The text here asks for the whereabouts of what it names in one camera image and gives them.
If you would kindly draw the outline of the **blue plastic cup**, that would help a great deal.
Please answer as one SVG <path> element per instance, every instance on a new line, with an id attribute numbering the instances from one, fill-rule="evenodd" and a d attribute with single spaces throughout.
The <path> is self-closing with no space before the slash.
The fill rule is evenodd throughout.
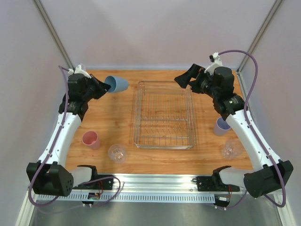
<path id="1" fill-rule="evenodd" d="M 109 93 L 117 93 L 127 90 L 129 83 L 124 78 L 118 76 L 107 76 L 104 83 L 110 85 Z"/>

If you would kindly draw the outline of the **pink plastic cup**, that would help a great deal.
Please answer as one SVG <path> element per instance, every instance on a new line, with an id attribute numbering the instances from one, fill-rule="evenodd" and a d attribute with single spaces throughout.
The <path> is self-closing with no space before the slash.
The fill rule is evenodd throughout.
<path id="1" fill-rule="evenodd" d="M 82 136 L 82 143 L 92 150 L 100 147 L 100 139 L 98 134 L 94 131 L 87 131 Z"/>

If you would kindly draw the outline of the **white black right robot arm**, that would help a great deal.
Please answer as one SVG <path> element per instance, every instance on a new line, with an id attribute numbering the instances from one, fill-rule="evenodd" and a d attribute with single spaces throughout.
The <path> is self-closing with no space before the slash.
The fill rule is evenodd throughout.
<path id="1" fill-rule="evenodd" d="M 214 170 L 214 174 L 218 174 L 212 178 L 214 189 L 222 191 L 229 184 L 240 186 L 252 197 L 258 198 L 285 187 L 293 165 L 290 161 L 282 161 L 257 129 L 250 112 L 244 108 L 243 98 L 234 92 L 231 69 L 219 66 L 210 73 L 204 67 L 193 64 L 174 81 L 181 88 L 190 86 L 192 92 L 212 98 L 214 109 L 234 130 L 251 160 L 251 171 L 230 166 Z"/>

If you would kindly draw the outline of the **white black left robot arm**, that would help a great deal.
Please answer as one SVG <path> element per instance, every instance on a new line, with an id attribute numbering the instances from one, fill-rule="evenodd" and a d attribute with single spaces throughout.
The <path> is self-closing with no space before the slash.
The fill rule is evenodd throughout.
<path id="1" fill-rule="evenodd" d="M 82 73 L 69 76 L 65 85 L 67 90 L 52 137 L 37 162 L 30 162 L 26 168 L 30 190 L 36 194 L 68 196 L 78 185 L 93 189 L 99 182 L 94 166 L 81 165 L 69 172 L 65 163 L 75 132 L 88 110 L 88 102 L 101 98 L 111 87 L 93 75 L 86 77 Z"/>

